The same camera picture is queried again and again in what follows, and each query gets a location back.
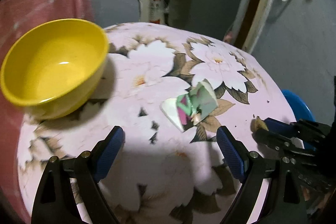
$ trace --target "pink cloth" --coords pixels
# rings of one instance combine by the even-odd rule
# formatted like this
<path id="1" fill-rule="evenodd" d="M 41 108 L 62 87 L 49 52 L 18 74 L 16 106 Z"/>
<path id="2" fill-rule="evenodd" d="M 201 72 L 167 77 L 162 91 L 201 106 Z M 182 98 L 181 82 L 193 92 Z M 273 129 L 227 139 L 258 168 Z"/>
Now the pink cloth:
<path id="1" fill-rule="evenodd" d="M 1 0 L 0 1 L 0 64 L 15 41 L 30 29 L 61 18 L 93 20 L 90 0 Z M 0 92 L 0 186 L 16 212 L 30 222 L 18 192 L 16 146 L 22 113 L 5 100 Z"/>
<path id="2" fill-rule="evenodd" d="M 181 103 L 187 105 L 187 99 L 185 96 L 182 98 Z M 180 107 L 177 107 L 177 112 L 182 125 L 185 126 L 187 124 L 187 114 Z"/>

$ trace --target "blue bucket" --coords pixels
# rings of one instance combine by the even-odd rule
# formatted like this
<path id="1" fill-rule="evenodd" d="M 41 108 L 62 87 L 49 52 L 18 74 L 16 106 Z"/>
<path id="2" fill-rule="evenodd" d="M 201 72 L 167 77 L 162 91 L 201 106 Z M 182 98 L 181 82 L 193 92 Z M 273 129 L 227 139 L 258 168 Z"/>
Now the blue bucket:
<path id="1" fill-rule="evenodd" d="M 315 118 L 307 107 L 306 103 L 298 97 L 295 93 L 289 90 L 281 90 L 282 94 L 286 98 L 287 102 L 289 103 L 290 107 L 293 110 L 295 119 L 298 121 L 299 119 L 305 119 L 309 121 L 315 122 Z M 303 142 L 305 149 L 314 149 L 313 146 Z"/>

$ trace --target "round table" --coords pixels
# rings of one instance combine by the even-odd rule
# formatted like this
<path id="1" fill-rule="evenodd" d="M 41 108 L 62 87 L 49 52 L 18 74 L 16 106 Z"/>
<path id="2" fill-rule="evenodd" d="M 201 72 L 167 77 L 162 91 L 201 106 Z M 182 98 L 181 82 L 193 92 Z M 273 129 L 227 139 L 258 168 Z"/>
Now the round table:
<path id="1" fill-rule="evenodd" d="M 105 31 L 110 50 L 91 99 L 57 120 L 23 118 L 17 172 L 28 213 L 51 156 L 77 157 L 119 125 L 125 144 L 99 186 L 121 224 L 219 224 L 240 183 L 222 161 L 217 128 L 227 126 L 248 150 L 259 151 L 251 135 L 252 119 L 295 121 L 286 99 L 251 55 L 222 41 L 149 23 L 119 24 Z M 160 104 L 203 79 L 214 88 L 218 107 L 182 133 Z M 267 183 L 250 222 L 259 215 Z M 72 186 L 81 216 L 90 223 L 75 180 Z"/>

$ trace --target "bowl rim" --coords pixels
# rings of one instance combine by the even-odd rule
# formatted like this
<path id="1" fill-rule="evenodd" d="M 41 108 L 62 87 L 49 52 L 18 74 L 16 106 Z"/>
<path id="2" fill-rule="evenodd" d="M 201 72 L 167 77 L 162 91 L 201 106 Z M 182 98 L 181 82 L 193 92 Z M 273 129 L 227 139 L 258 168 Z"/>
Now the bowl rim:
<path id="1" fill-rule="evenodd" d="M 27 100 L 27 99 L 20 99 L 18 98 L 16 95 L 14 95 L 12 92 L 10 92 L 6 86 L 6 83 L 5 83 L 5 79 L 4 79 L 4 72 L 5 72 L 5 67 L 6 67 L 6 63 L 7 63 L 7 60 L 12 52 L 12 50 L 16 47 L 16 45 L 26 36 L 28 35 L 30 32 L 33 32 L 35 29 L 41 27 L 41 26 L 44 26 L 44 25 L 47 25 L 47 24 L 51 24 L 51 23 L 54 23 L 54 22 L 58 22 L 58 21 L 80 21 L 80 22 L 85 22 L 85 23 L 88 23 L 88 24 L 91 24 L 92 26 L 95 26 L 98 28 L 98 30 L 100 31 L 100 33 L 103 35 L 103 38 L 104 38 L 104 49 L 103 49 L 103 52 L 101 54 L 101 56 L 98 58 L 98 61 L 97 61 L 97 65 L 95 66 L 94 70 L 88 74 L 85 78 L 83 78 L 79 83 L 75 84 L 75 85 L 72 85 L 68 90 L 62 92 L 62 93 L 59 93 L 53 97 L 50 97 L 48 99 L 42 99 L 42 100 L 36 100 L 36 99 L 32 99 L 32 100 Z M 106 58 L 106 55 L 108 53 L 108 48 L 109 48 L 109 40 L 107 38 L 107 35 L 105 33 L 105 31 L 97 24 L 91 22 L 91 21 L 88 21 L 88 20 L 84 20 L 84 19 L 78 19 L 78 18 L 63 18 L 63 19 L 57 19 L 57 20 L 52 20 L 52 21 L 48 21 L 48 22 L 45 22 L 43 24 L 40 24 L 36 27 L 34 27 L 33 29 L 29 30 L 28 32 L 26 32 L 23 36 L 21 36 L 13 45 L 12 47 L 9 49 L 9 51 L 7 52 L 3 62 L 2 62 L 2 65 L 1 65 L 1 69 L 0 69 L 0 87 L 1 87 L 1 90 L 2 90 L 2 93 L 3 95 L 5 96 L 5 98 L 10 101 L 12 104 L 14 105 L 17 105 L 17 106 L 37 106 L 37 105 L 41 105 L 41 104 L 45 104 L 45 103 L 49 103 L 51 101 L 54 101 L 62 96 L 64 96 L 65 94 L 68 94 L 69 92 L 73 91 L 75 88 L 77 88 L 78 86 L 80 86 L 81 84 L 83 84 L 86 80 L 88 80 L 97 70 L 98 68 L 103 64 L 105 58 Z"/>

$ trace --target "white flower print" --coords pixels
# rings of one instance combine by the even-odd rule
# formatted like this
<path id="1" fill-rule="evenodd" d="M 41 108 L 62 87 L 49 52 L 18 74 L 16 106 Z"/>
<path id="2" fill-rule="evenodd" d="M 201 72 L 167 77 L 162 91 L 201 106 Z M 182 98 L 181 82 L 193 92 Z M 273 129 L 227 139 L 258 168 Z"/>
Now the white flower print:
<path id="1" fill-rule="evenodd" d="M 193 86 L 206 78 L 214 89 L 224 82 L 229 89 L 233 88 L 246 93 L 247 79 L 238 72 L 243 71 L 244 66 L 230 55 L 224 45 L 206 46 L 201 43 L 192 43 L 192 53 L 204 62 L 190 71 L 195 75 L 192 81 Z"/>
<path id="2" fill-rule="evenodd" d="M 157 102 L 176 98 L 185 93 L 189 84 L 177 77 L 163 77 L 173 67 L 175 50 L 165 43 L 154 41 L 147 46 L 140 45 L 128 53 L 109 54 L 109 58 L 122 68 L 117 68 L 115 96 L 133 98 L 133 106 L 149 111 L 160 111 Z"/>

